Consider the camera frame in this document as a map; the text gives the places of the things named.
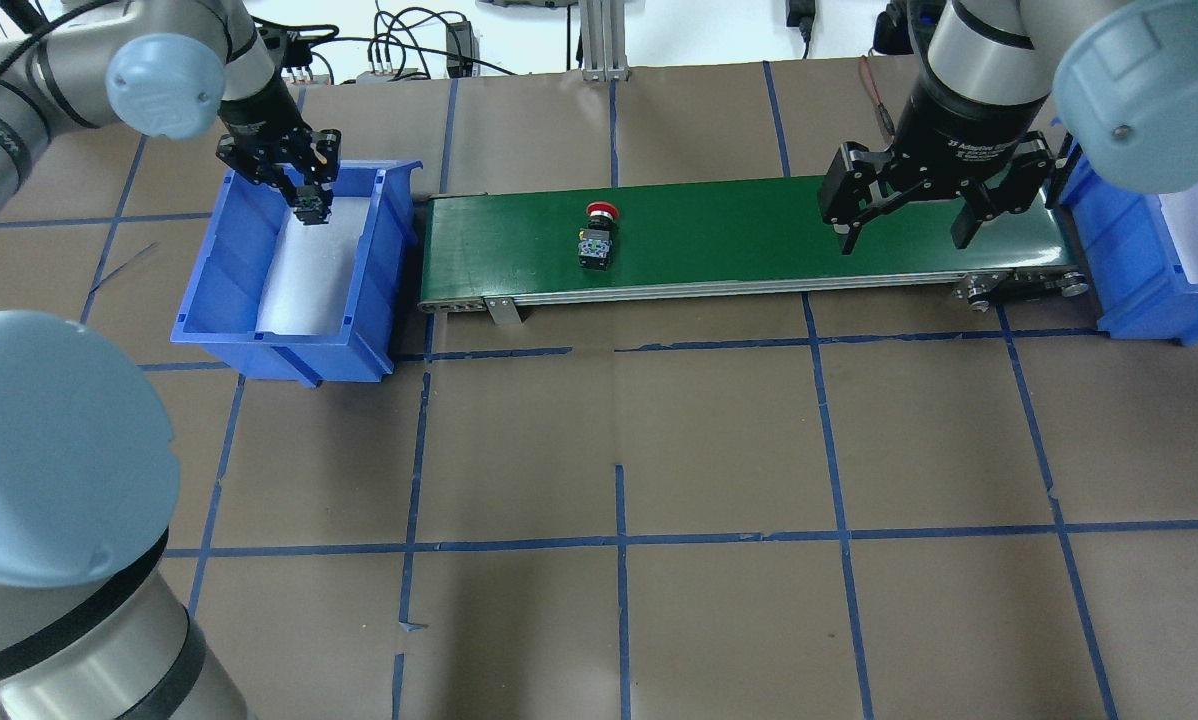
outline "blue plastic bin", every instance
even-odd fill
[[[1061,201],[1101,297],[1097,328],[1120,340],[1198,343],[1198,284],[1181,270],[1158,196],[1120,190],[1082,159]]]
[[[289,208],[267,186],[225,174],[171,341],[202,346],[248,379],[380,382],[387,356],[403,254],[416,246],[410,181],[419,161],[344,161],[335,196],[369,196],[340,332],[256,332],[261,291]]]

